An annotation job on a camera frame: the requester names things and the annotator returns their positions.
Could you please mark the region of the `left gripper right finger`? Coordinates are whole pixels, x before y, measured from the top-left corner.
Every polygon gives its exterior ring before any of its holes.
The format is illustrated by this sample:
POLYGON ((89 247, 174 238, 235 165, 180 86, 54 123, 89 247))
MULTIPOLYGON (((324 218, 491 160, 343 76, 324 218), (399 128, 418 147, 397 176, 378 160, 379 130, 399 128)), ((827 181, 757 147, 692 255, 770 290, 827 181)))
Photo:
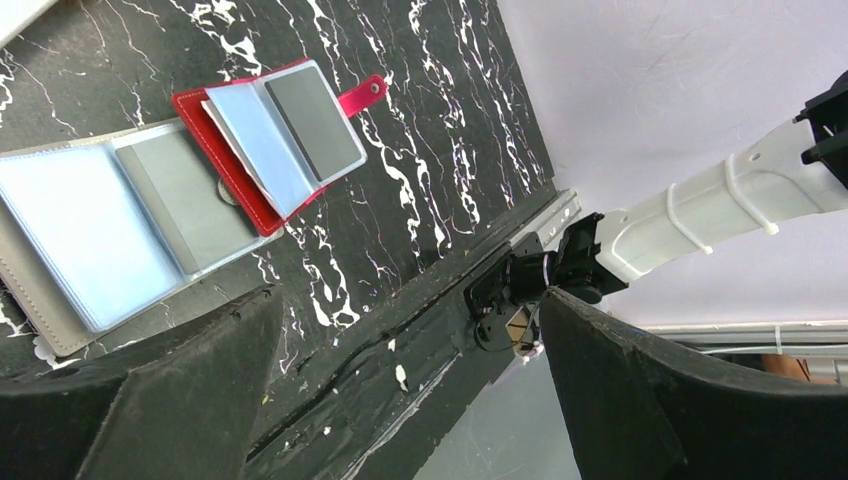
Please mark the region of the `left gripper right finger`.
POLYGON ((847 390, 729 363, 556 288, 539 324, 585 479, 843 479, 847 390))

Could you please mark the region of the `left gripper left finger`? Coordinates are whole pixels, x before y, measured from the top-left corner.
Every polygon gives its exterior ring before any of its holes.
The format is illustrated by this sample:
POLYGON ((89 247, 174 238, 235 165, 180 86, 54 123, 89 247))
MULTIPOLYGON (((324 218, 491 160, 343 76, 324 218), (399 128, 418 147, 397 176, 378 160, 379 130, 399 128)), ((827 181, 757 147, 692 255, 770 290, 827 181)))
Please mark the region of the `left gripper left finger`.
POLYGON ((5 479, 237 479, 281 336, 269 288, 1 384, 5 479))

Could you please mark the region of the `grey card holder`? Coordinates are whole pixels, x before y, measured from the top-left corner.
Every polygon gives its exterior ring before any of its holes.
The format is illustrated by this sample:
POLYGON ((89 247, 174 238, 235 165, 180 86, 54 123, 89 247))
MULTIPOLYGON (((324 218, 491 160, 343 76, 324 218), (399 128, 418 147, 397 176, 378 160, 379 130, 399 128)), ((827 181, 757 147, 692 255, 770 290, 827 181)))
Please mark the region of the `grey card holder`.
POLYGON ((1 157, 1 277, 59 356, 265 243, 177 119, 1 157))

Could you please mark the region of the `red leather card holder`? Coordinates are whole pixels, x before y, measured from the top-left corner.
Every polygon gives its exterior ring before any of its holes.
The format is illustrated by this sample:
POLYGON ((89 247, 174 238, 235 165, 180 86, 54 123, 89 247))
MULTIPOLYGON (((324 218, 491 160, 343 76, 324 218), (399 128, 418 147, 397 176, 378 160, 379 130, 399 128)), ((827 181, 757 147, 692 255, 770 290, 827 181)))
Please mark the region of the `red leather card holder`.
MULTIPOLYGON (((179 118, 263 237, 274 235, 329 185, 345 176, 329 183, 316 179, 265 90, 264 81, 272 74, 304 62, 317 64, 303 58, 266 74, 186 90, 171 97, 179 118)), ((352 117, 384 99, 388 90, 379 74, 341 94, 330 88, 350 124, 352 117)), ((352 129, 363 146, 353 126, 352 129)))

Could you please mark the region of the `grey credit card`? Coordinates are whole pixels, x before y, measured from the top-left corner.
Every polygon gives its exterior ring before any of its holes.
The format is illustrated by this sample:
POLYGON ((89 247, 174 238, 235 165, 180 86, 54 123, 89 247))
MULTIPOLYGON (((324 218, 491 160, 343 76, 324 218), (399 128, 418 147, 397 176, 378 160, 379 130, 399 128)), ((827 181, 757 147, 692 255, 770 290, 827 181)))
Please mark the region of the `grey credit card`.
POLYGON ((332 182, 365 162, 364 148, 317 64, 276 72, 264 87, 319 182, 332 182))

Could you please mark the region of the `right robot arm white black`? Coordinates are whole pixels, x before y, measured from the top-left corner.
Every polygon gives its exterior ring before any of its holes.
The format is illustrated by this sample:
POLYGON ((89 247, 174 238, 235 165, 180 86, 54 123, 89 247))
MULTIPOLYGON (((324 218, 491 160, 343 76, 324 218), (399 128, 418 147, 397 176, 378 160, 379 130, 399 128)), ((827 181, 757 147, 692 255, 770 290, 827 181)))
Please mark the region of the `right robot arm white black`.
POLYGON ((654 269, 782 222, 847 206, 847 80, 838 78, 748 149, 633 206, 582 214, 575 194, 510 243, 464 298, 486 352, 530 351, 536 321, 510 327, 552 287, 595 305, 654 269))

